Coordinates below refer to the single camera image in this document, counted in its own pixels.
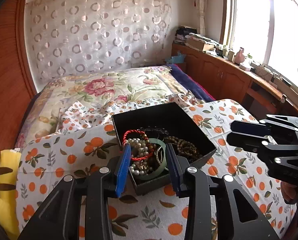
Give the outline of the person's right hand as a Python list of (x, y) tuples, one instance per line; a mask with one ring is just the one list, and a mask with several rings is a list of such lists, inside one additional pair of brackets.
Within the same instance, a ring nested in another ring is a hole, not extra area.
[(286, 204), (295, 204), (298, 202), (298, 187), (286, 182), (281, 182), (281, 192)]

